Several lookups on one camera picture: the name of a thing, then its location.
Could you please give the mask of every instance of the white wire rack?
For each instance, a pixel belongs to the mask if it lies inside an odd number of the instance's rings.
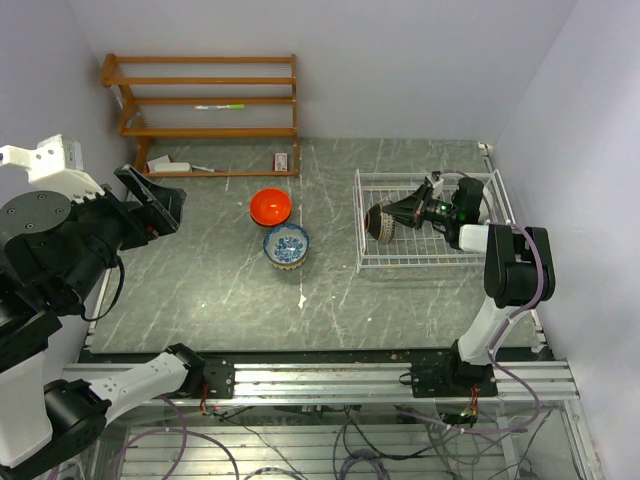
[[[426,266],[484,265],[484,255],[465,253],[451,248],[442,234],[425,222],[421,230],[396,224],[393,240],[381,244],[365,230],[365,215],[376,203],[396,202],[412,194],[424,181],[425,173],[363,173],[356,170],[353,200],[356,218],[358,271],[361,268],[404,268]],[[515,221],[507,193],[498,170],[493,173],[470,173],[481,180],[490,193],[491,218],[498,222]],[[451,201],[457,188],[458,174],[443,174],[440,199]]]

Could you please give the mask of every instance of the marble surface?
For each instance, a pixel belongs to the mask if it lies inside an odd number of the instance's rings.
[[[269,169],[271,155],[288,150],[283,145],[162,144],[150,156],[168,153],[220,169]],[[182,226],[175,235],[123,252],[124,291],[98,322],[92,351],[160,351],[176,342],[199,351],[448,347],[460,337],[484,299],[481,269],[357,273],[352,185],[356,168],[485,171],[477,144],[307,139],[301,146],[300,178],[162,180],[187,191]],[[252,222],[248,204],[265,187],[289,192],[290,221],[309,233],[309,257],[298,270],[277,270],[264,256],[266,229]],[[112,272],[105,307],[116,284]],[[533,323],[525,319],[505,345],[537,343]]]

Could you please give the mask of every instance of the wooden rail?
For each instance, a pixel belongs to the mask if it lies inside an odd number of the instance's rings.
[[[282,77],[128,77],[124,75],[121,64],[282,64],[291,68],[290,76]],[[300,173],[300,148],[298,145],[298,109],[297,109],[297,68],[296,56],[288,57],[118,57],[112,53],[105,57],[100,72],[100,81],[105,87],[116,86],[122,95],[123,108],[118,120],[118,132],[125,137],[135,137],[138,152],[135,168],[151,178],[156,177],[230,177],[230,176],[298,176]],[[165,85],[168,90],[176,85],[273,85],[289,86],[290,96],[266,97],[136,97],[131,86]],[[140,106],[184,106],[184,105],[291,105],[292,126],[286,128],[149,128],[140,110]],[[155,138],[292,138],[293,170],[287,172],[190,172],[190,173],[153,173],[144,171],[149,148]]]

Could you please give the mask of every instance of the orange bowl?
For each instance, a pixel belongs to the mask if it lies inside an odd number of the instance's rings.
[[[265,188],[251,199],[249,213],[261,227],[275,227],[287,221],[291,208],[289,195],[278,188]]]

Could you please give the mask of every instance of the wall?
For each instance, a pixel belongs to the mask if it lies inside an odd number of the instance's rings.
[[[69,0],[102,61],[299,56],[300,133],[492,143],[575,0]]]
[[[64,0],[0,2],[0,45],[0,145],[35,148],[56,133],[76,138],[85,171],[123,195],[112,172],[131,152],[114,133],[117,105]],[[29,188],[26,174],[0,171],[0,205]],[[87,329],[79,318],[63,324],[51,337],[45,380],[74,359]]]
[[[541,306],[610,480],[638,478],[640,3],[580,0],[495,147],[521,221],[549,229]]]

